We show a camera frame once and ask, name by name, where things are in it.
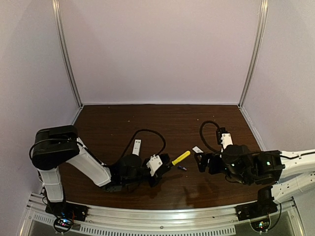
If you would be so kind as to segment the white battery cover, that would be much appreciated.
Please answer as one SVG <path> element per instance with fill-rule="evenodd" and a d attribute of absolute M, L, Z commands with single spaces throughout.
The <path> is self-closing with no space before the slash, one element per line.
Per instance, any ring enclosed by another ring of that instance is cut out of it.
<path fill-rule="evenodd" d="M 202 151 L 199 147 L 197 147 L 197 146 L 193 147 L 192 150 L 193 150 L 195 153 L 203 153 L 203 151 Z"/>

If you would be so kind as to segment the yellow handled screwdriver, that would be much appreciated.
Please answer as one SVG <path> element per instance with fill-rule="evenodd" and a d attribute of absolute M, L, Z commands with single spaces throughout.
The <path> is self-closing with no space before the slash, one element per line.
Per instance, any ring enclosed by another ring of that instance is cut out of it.
<path fill-rule="evenodd" d="M 189 150 L 187 150 L 186 152 L 184 152 L 183 154 L 181 154 L 180 156 L 178 156 L 175 160 L 173 160 L 171 162 L 171 164 L 173 166 L 176 166 L 177 164 L 179 164 L 180 162 L 182 162 L 183 160 L 185 160 L 188 156 L 190 156 L 191 152 Z"/>

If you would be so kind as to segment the white remote control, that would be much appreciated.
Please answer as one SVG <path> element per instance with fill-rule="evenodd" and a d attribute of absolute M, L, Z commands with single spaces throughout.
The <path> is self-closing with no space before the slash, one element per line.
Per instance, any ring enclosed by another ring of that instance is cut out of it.
<path fill-rule="evenodd" d="M 141 148 L 141 139 L 135 139 L 132 149 L 132 154 L 139 156 Z"/>

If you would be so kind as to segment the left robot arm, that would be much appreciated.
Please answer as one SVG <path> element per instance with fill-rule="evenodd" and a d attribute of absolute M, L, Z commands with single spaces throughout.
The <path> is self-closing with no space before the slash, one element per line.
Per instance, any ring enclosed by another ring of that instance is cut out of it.
<path fill-rule="evenodd" d="M 155 187 L 172 168 L 169 155 L 162 151 L 145 160 L 135 153 L 123 154 L 114 164 L 107 165 L 92 154 L 73 125 L 39 130 L 30 148 L 29 157 L 39 173 L 47 203 L 57 213 L 61 213 L 66 207 L 59 173 L 59 166 L 63 163 L 78 169 L 106 192 L 119 192 L 125 187 L 144 181 Z"/>

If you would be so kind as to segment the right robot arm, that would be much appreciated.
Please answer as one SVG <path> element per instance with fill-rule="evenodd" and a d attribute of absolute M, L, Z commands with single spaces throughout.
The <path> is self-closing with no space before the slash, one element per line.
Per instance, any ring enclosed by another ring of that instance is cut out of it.
<path fill-rule="evenodd" d="M 258 201 L 280 204 L 315 188 L 315 151 L 261 151 L 250 153 L 247 146 L 228 145 L 221 153 L 193 149 L 200 172 L 223 174 L 242 185 L 265 185 Z"/>

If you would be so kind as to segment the front aluminium rail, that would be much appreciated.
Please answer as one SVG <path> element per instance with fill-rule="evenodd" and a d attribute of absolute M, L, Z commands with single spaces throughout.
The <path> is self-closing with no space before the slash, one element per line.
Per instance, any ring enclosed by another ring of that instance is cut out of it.
<path fill-rule="evenodd" d="M 303 236 L 293 201 L 265 217 L 271 228 L 253 229 L 253 220 L 240 221 L 235 206 L 186 210 L 132 210 L 89 206 L 85 221 L 56 219 L 42 200 L 30 200 L 20 236 Z"/>

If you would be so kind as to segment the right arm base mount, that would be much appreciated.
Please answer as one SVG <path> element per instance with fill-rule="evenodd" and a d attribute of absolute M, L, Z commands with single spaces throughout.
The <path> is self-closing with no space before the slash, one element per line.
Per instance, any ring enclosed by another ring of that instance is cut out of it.
<path fill-rule="evenodd" d="M 272 196 L 272 188 L 272 186 L 263 187 L 258 191 L 255 202 L 235 207 L 238 221 L 249 220 L 251 228 L 259 234 L 272 230 L 281 217 L 282 205 L 280 204 L 278 219 L 272 225 L 270 215 L 278 212 L 278 204 L 274 202 L 275 198 Z"/>

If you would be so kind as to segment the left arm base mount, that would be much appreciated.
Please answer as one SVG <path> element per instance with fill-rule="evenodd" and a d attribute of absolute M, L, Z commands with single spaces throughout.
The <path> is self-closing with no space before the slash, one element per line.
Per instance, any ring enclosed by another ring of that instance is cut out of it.
<path fill-rule="evenodd" d="M 66 200 L 53 203 L 48 200 L 46 190 L 43 195 L 42 201 L 46 205 L 45 212 L 55 217 L 53 228 L 57 233 L 64 235 L 72 229 L 74 221 L 85 221 L 88 212 L 87 206 L 69 203 Z"/>

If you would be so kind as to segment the right aluminium frame post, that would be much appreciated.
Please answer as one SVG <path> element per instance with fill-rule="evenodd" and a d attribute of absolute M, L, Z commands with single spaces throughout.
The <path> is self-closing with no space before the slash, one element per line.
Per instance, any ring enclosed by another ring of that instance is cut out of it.
<path fill-rule="evenodd" d="M 262 0 L 260 4 L 260 9 L 259 9 L 258 23 L 257 23 L 256 35 L 255 35 L 255 40 L 254 40 L 254 45 L 253 45 L 253 50 L 252 50 L 252 56 L 249 63 L 249 68 L 247 71 L 246 80 L 245 80 L 245 84 L 244 84 L 243 91 L 241 94 L 241 98 L 238 103 L 238 107 L 240 109 L 244 106 L 247 94 L 249 92 L 250 84 L 254 75 L 255 67 L 258 62 L 259 51 L 261 48 L 261 44 L 263 41 L 265 28 L 266 28 L 268 8 L 269 8 L 269 1 Z"/>

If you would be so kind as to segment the aluminium frame post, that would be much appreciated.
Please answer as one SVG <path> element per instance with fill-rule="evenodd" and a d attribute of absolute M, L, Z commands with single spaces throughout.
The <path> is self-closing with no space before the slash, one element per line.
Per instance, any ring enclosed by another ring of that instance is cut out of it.
<path fill-rule="evenodd" d="M 238 103 L 238 107 L 240 109 L 244 106 L 247 94 L 249 92 L 250 84 L 254 75 L 255 67 L 258 62 L 259 51 L 261 48 L 261 44 L 263 41 L 265 28 L 266 28 L 268 8 L 269 8 L 269 1 L 262 0 L 260 4 L 260 9 L 259 9 L 258 23 L 257 23 L 256 35 L 255 35 L 255 40 L 254 40 L 254 45 L 253 45 L 253 50 L 252 50 L 252 56 L 249 63 L 249 68 L 247 71 L 246 80 L 245 80 L 245 84 L 244 84 L 243 91 L 241 94 L 241 98 Z"/>
<path fill-rule="evenodd" d="M 81 101 L 78 87 L 75 82 L 75 78 L 74 78 L 74 74 L 73 74 L 73 70 L 72 70 L 72 66 L 70 62 L 70 56 L 69 56 L 68 48 L 66 45 L 66 38 L 65 38 L 65 33 L 63 29 L 60 1 L 52 0 L 52 7 L 53 7 L 56 28 L 57 28 L 57 35 L 58 35 L 60 48 L 61 48 L 61 54 L 62 54 L 66 74 L 69 80 L 70 88 L 72 90 L 77 107 L 81 108 L 83 107 L 83 103 Z"/>

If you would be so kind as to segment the left aluminium frame post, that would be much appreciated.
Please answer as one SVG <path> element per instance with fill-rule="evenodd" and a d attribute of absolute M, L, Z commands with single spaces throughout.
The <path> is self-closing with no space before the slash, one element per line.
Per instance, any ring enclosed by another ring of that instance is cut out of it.
<path fill-rule="evenodd" d="M 68 48 L 66 45 L 66 38 L 65 38 L 65 33 L 63 29 L 60 1 L 52 0 L 52 7 L 53 7 L 56 28 L 57 28 L 57 35 L 58 35 L 60 48 L 61 48 L 61 54 L 62 54 L 66 74 L 69 80 L 70 88 L 72 90 L 77 107 L 81 108 L 83 107 L 83 103 L 81 101 L 78 87 L 75 82 L 75 78 L 74 78 L 74 74 L 73 74 L 73 70 L 72 70 L 72 66 L 70 62 L 70 56 L 69 56 Z"/>

